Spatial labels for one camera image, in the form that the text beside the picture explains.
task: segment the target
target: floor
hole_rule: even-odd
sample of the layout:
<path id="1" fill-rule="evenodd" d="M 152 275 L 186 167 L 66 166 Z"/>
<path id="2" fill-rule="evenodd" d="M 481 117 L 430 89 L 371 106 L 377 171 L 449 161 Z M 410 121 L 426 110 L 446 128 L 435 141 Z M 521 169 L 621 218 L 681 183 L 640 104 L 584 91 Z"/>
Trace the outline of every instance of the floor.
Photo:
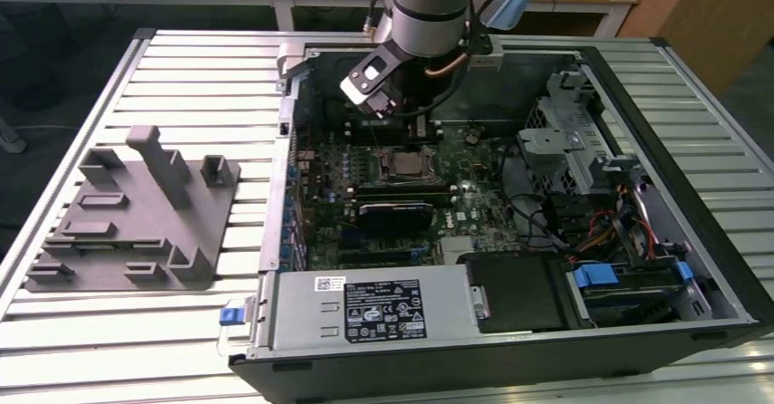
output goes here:
<path id="1" fill-rule="evenodd" d="M 51 44 L 43 48 L 39 46 L 30 55 L 30 44 L 0 20 L 0 113 L 14 127 L 32 127 L 18 130 L 27 140 L 27 151 L 19 155 L 0 152 L 0 258 L 56 170 L 135 29 L 277 30 L 274 12 L 269 7 L 62 5 L 59 10 L 74 40 L 74 52 L 67 58 L 46 58 L 56 57 L 58 47 Z M 46 25 L 60 28 L 51 13 L 47 17 L 44 24 L 34 25 L 32 32 L 40 33 L 32 34 L 31 40 L 51 38 L 52 32 L 46 30 Z M 295 17 L 302 31 L 357 31 L 365 10 L 299 8 Z M 11 59 L 26 52 L 32 60 L 14 63 Z M 52 100 L 58 93 L 63 96 L 51 107 L 24 111 L 3 95 L 11 93 L 10 89 L 24 82 L 24 77 L 32 72 L 48 73 L 54 77 L 48 86 Z M 762 52 L 722 98 L 761 147 L 774 156 L 774 124 L 770 120 L 774 117 L 774 92 L 770 89 L 774 89 L 774 48 Z M 32 102 L 46 101 L 42 95 L 46 91 L 34 94 Z"/>

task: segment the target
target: gray floor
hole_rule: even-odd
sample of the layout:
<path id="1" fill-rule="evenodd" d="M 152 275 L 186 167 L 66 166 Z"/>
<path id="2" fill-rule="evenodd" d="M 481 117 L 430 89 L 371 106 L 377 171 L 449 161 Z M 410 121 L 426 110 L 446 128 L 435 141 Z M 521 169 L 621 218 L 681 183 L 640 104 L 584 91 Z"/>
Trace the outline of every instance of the gray floor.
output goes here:
<path id="1" fill-rule="evenodd" d="M 0 113 L 12 126 L 78 128 L 110 78 L 138 27 L 167 29 L 277 30 L 269 7 L 63 5 L 60 7 L 78 50 L 66 60 L 48 62 L 64 97 L 56 106 L 36 112 L 16 109 L 0 97 Z M 297 10 L 303 31 L 357 31 L 365 10 Z M 24 52 L 26 43 L 0 22 L 0 62 Z M 0 82 L 14 81 L 14 71 L 0 69 Z M 768 48 L 724 98 L 753 138 L 774 156 L 774 49 Z M 35 205 L 76 130 L 19 130 L 30 144 L 20 155 L 0 152 L 0 258 Z"/>

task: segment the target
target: green circuit board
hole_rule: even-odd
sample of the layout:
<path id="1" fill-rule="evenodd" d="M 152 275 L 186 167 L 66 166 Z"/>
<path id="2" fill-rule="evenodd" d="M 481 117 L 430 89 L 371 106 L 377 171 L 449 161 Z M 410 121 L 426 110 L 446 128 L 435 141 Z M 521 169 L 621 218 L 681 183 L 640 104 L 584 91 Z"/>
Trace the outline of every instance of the green circuit board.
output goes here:
<path id="1" fill-rule="evenodd" d="M 347 200 L 346 190 L 351 185 L 383 182 L 379 155 L 387 148 L 351 146 L 334 134 L 317 140 L 317 161 L 303 166 L 310 270 L 353 267 L 342 261 L 347 254 L 406 251 L 414 252 L 411 264 L 438 265 L 445 262 L 439 241 L 446 236 L 470 236 L 478 252 L 519 249 L 513 215 L 494 176 L 503 147 L 495 139 L 466 144 L 471 128 L 443 126 L 445 139 L 422 149 L 431 155 L 437 181 L 457 186 L 451 207 L 433 211 L 429 230 L 411 236 L 359 238 L 357 242 L 357 204 Z"/>

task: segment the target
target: power supply label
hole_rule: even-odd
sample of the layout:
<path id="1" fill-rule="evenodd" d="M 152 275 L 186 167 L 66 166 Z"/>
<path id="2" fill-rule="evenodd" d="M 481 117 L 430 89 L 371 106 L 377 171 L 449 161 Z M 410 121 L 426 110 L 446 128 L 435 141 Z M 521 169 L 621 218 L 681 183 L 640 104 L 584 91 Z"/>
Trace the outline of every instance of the power supply label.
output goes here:
<path id="1" fill-rule="evenodd" d="M 350 343 L 427 338 L 419 280 L 346 284 L 343 291 Z"/>

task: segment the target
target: metal grating surface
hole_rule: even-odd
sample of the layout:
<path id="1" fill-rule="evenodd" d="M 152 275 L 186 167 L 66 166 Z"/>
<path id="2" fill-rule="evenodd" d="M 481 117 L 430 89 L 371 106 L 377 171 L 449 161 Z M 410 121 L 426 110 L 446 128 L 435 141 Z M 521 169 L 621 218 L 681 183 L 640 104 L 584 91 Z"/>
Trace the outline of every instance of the metal grating surface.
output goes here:
<path id="1" fill-rule="evenodd" d="M 159 31 L 152 42 L 139 46 L 140 54 L 130 58 L 136 68 L 118 75 L 115 88 L 122 97 L 106 102 L 91 141 L 114 147 L 123 158 L 136 159 L 120 145 L 120 137 L 130 125 L 154 123 L 162 127 L 162 142 L 181 149 L 187 159 L 218 153 L 241 161 L 238 199 L 218 265 L 222 280 L 199 293 L 16 291 L 0 322 L 0 395 L 6 395 L 0 402 L 265 402 L 231 374 L 230 351 L 221 348 L 219 353 L 218 309 L 255 290 L 273 126 L 282 103 L 274 92 L 275 59 L 282 42 L 311 36 L 359 40 L 351 34 Z M 756 157 L 760 149 L 749 144 L 728 114 L 705 105 L 705 96 L 686 85 L 664 52 L 644 40 L 507 37 L 503 43 L 600 47 L 772 292 L 774 177 Z M 624 137 L 614 124 L 612 130 Z M 68 187 L 42 220 L 48 227 L 32 239 L 28 255 L 36 254 L 47 229 L 63 215 L 62 203 L 72 199 L 82 180 L 78 171 L 70 173 Z M 233 345 L 243 344 L 247 337 L 245 327 L 230 329 Z M 379 402 L 554 402 L 558 397 L 584 403 L 770 402 L 773 371 L 774 341 L 764 339 L 708 351 L 650 375 L 626 379 L 467 390 Z"/>

